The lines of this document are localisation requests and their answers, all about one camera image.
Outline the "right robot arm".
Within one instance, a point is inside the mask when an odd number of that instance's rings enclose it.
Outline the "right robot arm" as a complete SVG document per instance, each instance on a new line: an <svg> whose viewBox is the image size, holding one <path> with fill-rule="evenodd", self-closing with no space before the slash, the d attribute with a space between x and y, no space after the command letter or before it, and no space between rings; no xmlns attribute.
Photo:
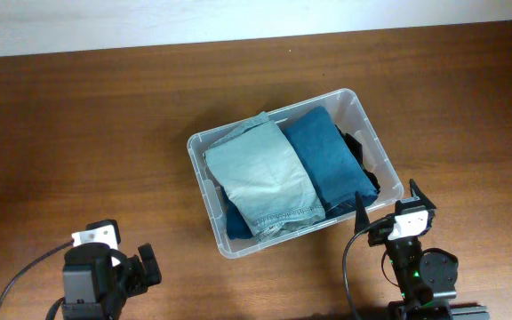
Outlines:
<svg viewBox="0 0 512 320"><path fill-rule="evenodd" d="M395 211L376 221L369 221L360 194L356 198L355 234L348 241L342 258L342 272L348 301L347 256L350 246L362 235L371 247L385 247L402 299L387 306L389 319L489 319L487 307L453 306L457 296L458 258L439 248L423 249L420 238L429 232L436 216L436 205L409 181L411 196L395 203Z"/></svg>

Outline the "black garment with band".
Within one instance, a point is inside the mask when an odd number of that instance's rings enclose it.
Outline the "black garment with band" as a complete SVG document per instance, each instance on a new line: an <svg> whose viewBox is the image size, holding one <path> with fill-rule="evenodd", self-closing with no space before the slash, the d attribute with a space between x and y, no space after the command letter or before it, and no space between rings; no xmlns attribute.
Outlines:
<svg viewBox="0 0 512 320"><path fill-rule="evenodd" d="M363 170L364 174L369 179L371 184L375 187L376 193L379 194L380 184L379 184L379 181L378 181L376 175L373 172L367 170L364 165L363 145L357 139L355 139L351 134L343 132L339 127L337 127L337 130L338 130L341 138L346 143L349 151L357 160L357 162L358 162L360 168Z"/></svg>

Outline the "medium blue jeans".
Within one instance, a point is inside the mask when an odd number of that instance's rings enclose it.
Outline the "medium blue jeans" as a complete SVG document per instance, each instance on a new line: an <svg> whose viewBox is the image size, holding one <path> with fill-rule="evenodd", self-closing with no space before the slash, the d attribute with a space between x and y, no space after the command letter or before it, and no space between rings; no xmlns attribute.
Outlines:
<svg viewBox="0 0 512 320"><path fill-rule="evenodd" d="M365 206L377 200L380 189L369 179L325 108L311 109L287 126L284 135L306 169L327 215L354 211L356 195Z"/></svg>

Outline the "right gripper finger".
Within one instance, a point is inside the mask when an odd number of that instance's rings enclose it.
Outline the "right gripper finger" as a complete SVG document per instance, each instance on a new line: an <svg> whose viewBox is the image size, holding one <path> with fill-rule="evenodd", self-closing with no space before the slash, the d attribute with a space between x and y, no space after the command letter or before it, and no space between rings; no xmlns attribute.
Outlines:
<svg viewBox="0 0 512 320"><path fill-rule="evenodd" d="M426 195L421 191L421 189L418 187L414 179L409 180L409 188L411 191L411 196L417 197L420 200L420 203L424 205L428 210L436 209L436 205L426 197Z"/></svg>
<svg viewBox="0 0 512 320"><path fill-rule="evenodd" d="M366 208L364 206L363 198L361 194L357 191L355 192L356 199L356 221L355 221L355 234L358 235L361 232L364 232L370 226L370 221L368 218L368 214L366 212Z"/></svg>

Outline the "dark blue garment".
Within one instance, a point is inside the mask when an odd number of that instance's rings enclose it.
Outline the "dark blue garment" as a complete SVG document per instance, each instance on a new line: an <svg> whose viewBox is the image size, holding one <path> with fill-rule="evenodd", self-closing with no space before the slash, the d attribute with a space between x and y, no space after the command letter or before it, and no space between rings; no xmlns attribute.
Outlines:
<svg viewBox="0 0 512 320"><path fill-rule="evenodd" d="M226 229L228 238L230 240L246 240L253 238L253 233L248 227L248 224L235 204L228 198L226 190L222 189L221 194L224 204L226 205Z"/></svg>

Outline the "light blue jeans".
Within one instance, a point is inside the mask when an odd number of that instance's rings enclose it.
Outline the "light blue jeans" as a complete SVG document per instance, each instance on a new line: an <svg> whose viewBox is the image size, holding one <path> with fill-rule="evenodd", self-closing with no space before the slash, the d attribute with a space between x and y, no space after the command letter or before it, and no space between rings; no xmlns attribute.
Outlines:
<svg viewBox="0 0 512 320"><path fill-rule="evenodd" d="M265 242L326 216L297 153L264 112L211 144L204 160L244 217L251 239Z"/></svg>

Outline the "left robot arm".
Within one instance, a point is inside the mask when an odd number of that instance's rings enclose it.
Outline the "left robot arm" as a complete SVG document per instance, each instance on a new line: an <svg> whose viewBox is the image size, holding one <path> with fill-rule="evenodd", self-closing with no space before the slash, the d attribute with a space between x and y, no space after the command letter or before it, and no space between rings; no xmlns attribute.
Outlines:
<svg viewBox="0 0 512 320"><path fill-rule="evenodd" d="M60 311L64 320L118 320L126 301L162 282L150 244L131 257L106 244L81 244L64 255L64 296L49 309L46 320Z"/></svg>

